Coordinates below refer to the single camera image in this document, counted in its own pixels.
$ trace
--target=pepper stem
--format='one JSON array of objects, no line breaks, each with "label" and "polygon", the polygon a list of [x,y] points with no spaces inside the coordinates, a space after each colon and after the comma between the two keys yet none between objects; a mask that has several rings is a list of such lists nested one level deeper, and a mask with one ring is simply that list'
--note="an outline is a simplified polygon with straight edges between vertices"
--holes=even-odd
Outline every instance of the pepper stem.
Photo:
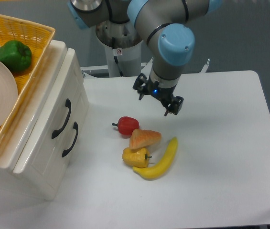
[{"label": "pepper stem", "polygon": [[145,159],[152,158],[152,156],[148,156],[148,154],[145,154]]}]

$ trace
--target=gray floor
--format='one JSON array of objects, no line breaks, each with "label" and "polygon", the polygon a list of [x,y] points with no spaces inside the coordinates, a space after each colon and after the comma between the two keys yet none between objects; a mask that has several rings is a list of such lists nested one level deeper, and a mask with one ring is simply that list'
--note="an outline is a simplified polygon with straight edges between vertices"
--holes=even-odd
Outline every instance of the gray floor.
[{"label": "gray floor", "polygon": [[[55,39],[74,48],[80,65],[106,65],[93,30],[77,28],[66,0],[0,1],[0,13],[56,28]],[[222,7],[187,24],[195,34],[194,56],[184,73],[199,72],[208,58],[212,72],[254,70],[270,111],[270,0],[223,0]],[[151,53],[142,47],[142,61]]]}]

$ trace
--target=blue joint cap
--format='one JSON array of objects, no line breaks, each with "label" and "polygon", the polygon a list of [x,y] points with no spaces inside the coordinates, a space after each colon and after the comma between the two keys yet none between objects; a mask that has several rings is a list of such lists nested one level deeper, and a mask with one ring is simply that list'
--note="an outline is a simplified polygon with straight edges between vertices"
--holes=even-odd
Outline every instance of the blue joint cap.
[{"label": "blue joint cap", "polygon": [[130,19],[130,22],[135,26],[137,16],[142,9],[142,7],[148,2],[148,0],[131,0],[128,8],[127,15]]},{"label": "blue joint cap", "polygon": [[209,8],[208,8],[207,13],[217,10],[218,8],[221,7],[222,3],[223,3],[223,0],[209,0]]},{"label": "blue joint cap", "polygon": [[193,32],[182,24],[166,26],[158,38],[160,55],[173,66],[188,63],[192,57],[194,45]]},{"label": "blue joint cap", "polygon": [[74,17],[74,20],[76,21],[77,26],[80,29],[88,29],[89,27],[85,24],[85,22],[79,17],[79,15],[77,14],[76,10],[73,8],[72,4],[70,1],[68,1],[67,6],[72,14],[72,16]]}]

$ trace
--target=yellow basket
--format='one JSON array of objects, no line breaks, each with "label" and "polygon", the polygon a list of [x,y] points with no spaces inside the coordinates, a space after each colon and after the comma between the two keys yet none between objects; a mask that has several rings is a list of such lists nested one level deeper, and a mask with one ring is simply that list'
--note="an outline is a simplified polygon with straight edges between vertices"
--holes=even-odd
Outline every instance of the yellow basket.
[{"label": "yellow basket", "polygon": [[18,87],[18,99],[10,115],[0,127],[0,141],[21,107],[32,84],[32,79],[35,77],[34,73],[41,62],[54,33],[54,28],[31,21],[0,15],[0,45],[2,46],[10,40],[18,40],[29,46],[32,51],[31,66],[24,72],[13,73]]}]

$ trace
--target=red bell pepper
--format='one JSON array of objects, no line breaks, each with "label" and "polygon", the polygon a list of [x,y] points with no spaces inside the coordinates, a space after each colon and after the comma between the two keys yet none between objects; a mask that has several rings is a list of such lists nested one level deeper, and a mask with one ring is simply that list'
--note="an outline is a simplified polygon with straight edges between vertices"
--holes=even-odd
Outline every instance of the red bell pepper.
[{"label": "red bell pepper", "polygon": [[121,117],[117,124],[112,125],[118,127],[118,131],[122,135],[131,135],[135,129],[139,129],[139,122],[131,117]]}]

